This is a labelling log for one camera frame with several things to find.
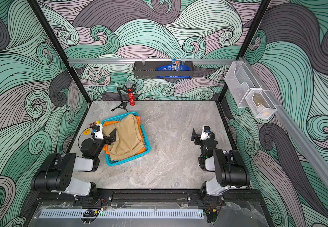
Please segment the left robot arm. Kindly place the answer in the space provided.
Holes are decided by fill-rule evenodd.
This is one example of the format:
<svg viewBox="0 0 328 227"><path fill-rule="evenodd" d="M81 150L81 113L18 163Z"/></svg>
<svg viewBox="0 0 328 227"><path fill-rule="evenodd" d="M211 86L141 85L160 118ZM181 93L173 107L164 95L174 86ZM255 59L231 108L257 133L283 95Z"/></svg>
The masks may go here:
<svg viewBox="0 0 328 227"><path fill-rule="evenodd" d="M105 134L99 124L90 128L91 136L79 144L82 156L76 153L54 153L46 157L31 180L32 190L41 193L69 194L75 197L98 197L97 187L73 177L74 172L95 172L99 155L105 145L116 141L117 129Z"/></svg>

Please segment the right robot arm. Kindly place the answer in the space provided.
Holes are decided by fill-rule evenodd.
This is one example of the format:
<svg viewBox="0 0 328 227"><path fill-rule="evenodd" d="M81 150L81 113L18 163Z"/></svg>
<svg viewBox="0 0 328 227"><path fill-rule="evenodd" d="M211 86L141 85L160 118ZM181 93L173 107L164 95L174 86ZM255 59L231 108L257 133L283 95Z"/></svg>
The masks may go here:
<svg viewBox="0 0 328 227"><path fill-rule="evenodd" d="M209 126L204 126L200 134L192 130L191 141L201 150L199 167L205 172L215 173L214 178L203 183L200 192L202 198L221 196L228 190L250 185L250 174L240 152L218 149L215 133Z"/></svg>

